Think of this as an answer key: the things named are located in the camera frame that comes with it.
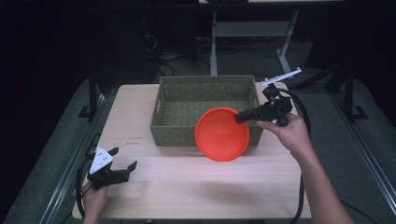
wicker basket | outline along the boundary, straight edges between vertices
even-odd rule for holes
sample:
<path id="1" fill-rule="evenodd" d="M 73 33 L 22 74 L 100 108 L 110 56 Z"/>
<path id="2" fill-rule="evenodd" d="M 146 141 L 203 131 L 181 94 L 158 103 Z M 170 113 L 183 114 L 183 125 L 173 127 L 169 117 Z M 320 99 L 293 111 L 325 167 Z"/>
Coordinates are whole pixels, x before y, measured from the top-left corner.
<path id="1" fill-rule="evenodd" d="M 158 147 L 196 146 L 194 127 L 206 110 L 228 106 L 237 111 L 259 105 L 253 76 L 162 77 L 150 129 Z M 250 146 L 257 146 L 262 128 L 248 123 Z"/>

orange frisbee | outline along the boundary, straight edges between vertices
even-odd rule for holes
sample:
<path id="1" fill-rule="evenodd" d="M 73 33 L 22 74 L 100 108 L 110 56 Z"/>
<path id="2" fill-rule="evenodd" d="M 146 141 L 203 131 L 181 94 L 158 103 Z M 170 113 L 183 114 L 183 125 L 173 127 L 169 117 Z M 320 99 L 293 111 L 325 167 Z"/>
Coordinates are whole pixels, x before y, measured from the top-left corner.
<path id="1" fill-rule="evenodd" d="M 248 124 L 237 123 L 238 112 L 221 106 L 207 110 L 195 126 L 195 142 L 198 148 L 213 161 L 232 161 L 248 147 Z"/>

black cable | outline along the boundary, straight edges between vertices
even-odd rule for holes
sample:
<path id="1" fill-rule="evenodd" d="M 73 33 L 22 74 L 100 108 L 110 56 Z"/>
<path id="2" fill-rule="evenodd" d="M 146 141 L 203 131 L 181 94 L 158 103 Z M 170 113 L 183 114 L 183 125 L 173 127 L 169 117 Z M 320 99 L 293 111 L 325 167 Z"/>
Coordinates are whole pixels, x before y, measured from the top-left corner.
<path id="1" fill-rule="evenodd" d="M 350 205 L 349 203 L 343 202 L 341 201 L 342 204 L 344 204 L 345 206 L 355 210 L 355 212 L 361 214 L 362 216 L 364 216 L 365 218 L 369 219 L 371 222 L 373 222 L 374 224 L 377 224 L 377 222 L 375 220 L 373 220 L 371 217 L 369 217 L 368 215 L 366 215 L 365 213 L 363 213 L 361 210 L 359 210 L 358 208 Z"/>
<path id="2" fill-rule="evenodd" d="M 85 217 L 84 207 L 82 206 L 82 195 L 81 195 L 81 178 L 82 178 L 82 168 L 84 167 L 85 163 L 90 159 L 86 158 L 81 163 L 81 165 L 77 169 L 77 179 L 76 179 L 76 203 L 78 207 L 78 211 L 81 213 L 82 219 Z"/>
<path id="3" fill-rule="evenodd" d="M 89 161 L 89 159 L 85 159 L 81 165 L 78 167 L 78 171 L 77 171 L 77 179 L 76 179 L 76 202 L 78 205 L 78 202 L 80 203 L 80 205 L 78 205 L 78 210 L 81 213 L 80 210 L 80 206 L 82 209 L 82 212 L 84 213 L 84 209 L 82 208 L 82 204 L 81 204 L 81 197 L 84 196 L 84 194 L 86 194 L 88 192 L 88 190 L 90 190 L 92 188 L 92 185 L 90 185 L 89 188 L 87 188 L 81 195 L 81 178 L 82 178 L 82 167 L 84 166 L 85 162 Z M 64 217 L 64 219 L 60 222 L 60 224 L 64 224 L 66 222 L 67 219 L 69 219 L 72 216 L 72 212 L 70 211 L 66 217 Z"/>
<path id="4" fill-rule="evenodd" d="M 168 64 L 164 64 L 164 63 L 159 63 L 158 65 L 168 67 L 172 71 L 172 77 L 175 76 L 175 69 L 173 67 L 169 66 Z"/>
<path id="5" fill-rule="evenodd" d="M 306 110 L 305 105 L 303 102 L 298 98 L 298 96 L 290 91 L 283 90 L 283 89 L 275 89 L 274 91 L 278 92 L 285 92 L 290 96 L 290 98 L 294 101 L 295 104 L 300 108 L 306 129 L 308 130 L 308 136 L 311 136 L 311 122 L 308 117 L 308 112 Z M 305 186 L 304 186 L 304 181 L 303 181 L 303 174 L 301 174 L 300 177 L 300 190 L 299 190 L 299 202 L 298 202 L 298 209 L 296 214 L 294 215 L 294 218 L 289 222 L 289 224 L 294 224 L 296 223 L 301 216 L 301 213 L 303 212 L 303 207 L 304 207 L 304 192 L 305 192 Z"/>

wooden table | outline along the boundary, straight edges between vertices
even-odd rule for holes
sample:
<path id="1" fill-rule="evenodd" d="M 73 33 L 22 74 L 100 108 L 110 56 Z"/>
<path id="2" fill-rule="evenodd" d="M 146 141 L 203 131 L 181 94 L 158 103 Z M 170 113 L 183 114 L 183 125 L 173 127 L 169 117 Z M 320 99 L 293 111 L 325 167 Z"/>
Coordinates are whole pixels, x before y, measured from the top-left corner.
<path id="1" fill-rule="evenodd" d="M 285 88 L 283 83 L 276 83 Z M 300 168 L 272 133 L 234 161 L 217 162 L 198 147 L 156 147 L 149 129 L 158 84 L 119 89 L 99 146 L 119 147 L 112 170 L 137 161 L 129 182 L 109 188 L 104 218 L 253 219 L 294 217 Z M 262 103 L 263 87 L 257 83 Z M 80 214 L 75 206 L 73 216 Z M 302 217 L 310 217 L 305 198 Z"/>

